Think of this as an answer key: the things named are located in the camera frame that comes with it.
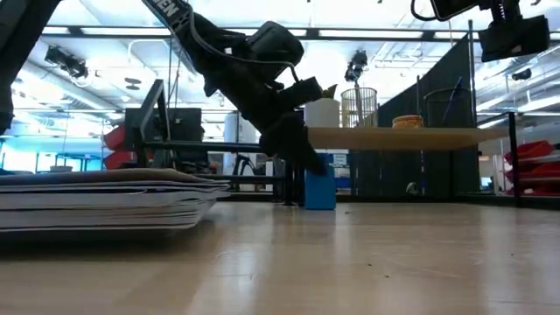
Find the black partition panel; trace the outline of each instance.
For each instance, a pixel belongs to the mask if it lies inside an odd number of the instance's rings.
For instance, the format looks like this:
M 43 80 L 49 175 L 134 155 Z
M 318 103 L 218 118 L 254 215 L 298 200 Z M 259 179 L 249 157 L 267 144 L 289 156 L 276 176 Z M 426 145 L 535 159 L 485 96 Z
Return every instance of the black partition panel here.
M 468 38 L 464 37 L 420 81 L 422 116 L 426 126 L 476 128 L 470 83 L 469 45 Z M 450 103 L 453 91 L 455 97 Z M 478 147 L 454 152 L 425 152 L 426 195 L 443 198 L 451 193 L 478 191 L 478 152 Z
M 426 127 L 474 127 L 470 98 L 469 45 L 467 37 L 455 46 L 420 80 L 379 108 L 379 127 L 392 127 L 393 119 L 422 115 Z M 461 92 L 449 99 L 457 82 Z M 436 98 L 424 99 L 438 90 Z M 402 197 L 409 183 L 416 183 L 425 196 L 445 198 L 473 192 L 479 187 L 478 148 L 447 151 L 366 151 L 356 154 L 359 195 Z

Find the desk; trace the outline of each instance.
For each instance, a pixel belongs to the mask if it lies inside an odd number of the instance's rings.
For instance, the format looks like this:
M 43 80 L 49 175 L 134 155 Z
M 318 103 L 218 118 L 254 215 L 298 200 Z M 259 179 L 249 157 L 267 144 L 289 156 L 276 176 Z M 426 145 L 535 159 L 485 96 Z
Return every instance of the desk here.
M 453 170 L 452 152 L 473 147 L 479 143 L 510 136 L 515 139 L 511 129 L 476 128 L 309 128 L 309 141 L 315 149 L 347 149 L 351 151 L 449 151 L 450 168 Z M 512 151 L 516 150 L 515 141 Z M 454 198 L 453 172 L 450 176 L 450 200 Z M 350 170 L 352 195 L 355 189 L 356 171 Z

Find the wicker basket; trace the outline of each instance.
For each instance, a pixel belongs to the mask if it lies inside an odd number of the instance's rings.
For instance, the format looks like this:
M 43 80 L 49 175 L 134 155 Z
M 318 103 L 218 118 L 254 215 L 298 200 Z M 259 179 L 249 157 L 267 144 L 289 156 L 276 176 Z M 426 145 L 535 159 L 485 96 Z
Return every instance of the wicker basket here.
M 342 93 L 342 127 L 377 127 L 377 91 L 371 87 L 351 88 Z

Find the ceiling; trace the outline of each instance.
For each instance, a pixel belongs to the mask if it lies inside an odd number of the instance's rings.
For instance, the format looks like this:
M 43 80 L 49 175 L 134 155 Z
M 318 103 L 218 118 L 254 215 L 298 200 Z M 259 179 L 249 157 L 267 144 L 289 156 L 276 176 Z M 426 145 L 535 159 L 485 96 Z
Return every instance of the ceiling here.
M 274 20 L 290 28 L 376 28 L 390 31 L 449 30 L 451 27 L 452 30 L 464 31 L 468 28 L 469 19 L 473 19 L 475 30 L 486 28 L 491 20 L 488 12 L 471 10 L 449 23 L 426 23 L 411 16 L 410 0 L 191 0 L 190 4 L 218 26 L 227 28 L 258 27 L 267 20 Z M 557 30 L 560 29 L 559 4 L 558 0 L 547 0 L 531 6 L 530 1 L 521 1 L 521 9 L 525 17 L 546 14 L 551 30 Z M 416 7 L 425 16 L 432 14 L 427 0 L 418 0 Z M 141 0 L 65 0 L 49 25 L 157 27 L 155 30 L 162 31 L 158 29 L 162 25 Z M 452 46 L 448 41 L 420 43 L 415 40 L 389 42 L 379 39 L 304 40 L 303 44 L 305 55 L 297 66 L 299 77 L 316 76 L 324 88 L 339 84 L 339 97 L 341 92 L 352 87 L 344 81 L 347 62 L 356 50 L 365 50 L 370 59 L 369 69 L 360 79 L 360 84 L 375 88 L 380 103 L 413 84 L 417 75 L 425 74 Z M 223 138 L 224 117 L 235 107 L 219 94 L 206 98 L 202 89 L 204 78 L 190 71 L 184 58 L 179 60 L 176 50 L 171 49 L 172 45 L 170 40 L 161 36 L 152 39 L 150 36 L 143 39 L 123 36 L 69 38 L 46 34 L 36 44 L 19 75 L 20 80 L 13 86 L 17 94 L 14 96 L 16 108 L 19 109 L 16 111 L 16 124 L 21 126 L 14 128 L 12 135 L 31 136 L 40 132 L 98 137 L 111 130 L 111 121 L 123 116 L 118 114 L 120 109 L 138 107 L 151 83 L 159 78 L 165 81 L 166 86 L 173 85 L 177 79 L 177 94 L 172 98 L 172 106 L 202 108 L 207 140 L 220 141 Z M 49 46 L 57 46 L 85 60 L 90 72 L 88 79 L 72 81 L 67 73 L 44 61 Z M 557 78 L 557 72 L 560 77 L 560 64 L 556 62 L 559 53 L 560 50 L 543 56 L 506 59 L 483 65 L 480 62 L 480 45 L 476 44 L 478 104 L 487 105 L 490 101 L 496 102 L 499 96 L 506 96 L 500 102 L 490 103 L 493 106 L 484 108 L 483 112 L 490 115 L 527 104 L 529 99 L 538 100 L 553 95 L 560 87 L 560 78 Z M 533 70 L 533 78 L 512 81 L 510 74 L 527 65 Z M 129 83 L 125 78 L 140 80 L 139 89 L 127 89 Z M 278 80 L 288 85 L 292 83 L 288 72 Z M 74 113 L 41 112 L 50 109 L 73 109 Z M 540 110 L 556 109 L 560 113 L 560 108 L 555 106 Z

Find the white label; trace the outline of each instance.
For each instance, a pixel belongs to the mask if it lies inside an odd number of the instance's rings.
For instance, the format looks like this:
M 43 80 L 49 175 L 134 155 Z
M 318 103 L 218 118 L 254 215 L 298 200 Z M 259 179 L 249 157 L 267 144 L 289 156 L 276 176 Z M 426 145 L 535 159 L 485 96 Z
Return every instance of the white label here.
M 154 4 L 157 4 L 159 9 L 161 9 L 168 18 L 171 18 L 179 8 L 173 2 L 173 0 L 151 0 Z
M 334 165 L 346 165 L 347 155 L 346 154 L 332 154 L 332 163 Z

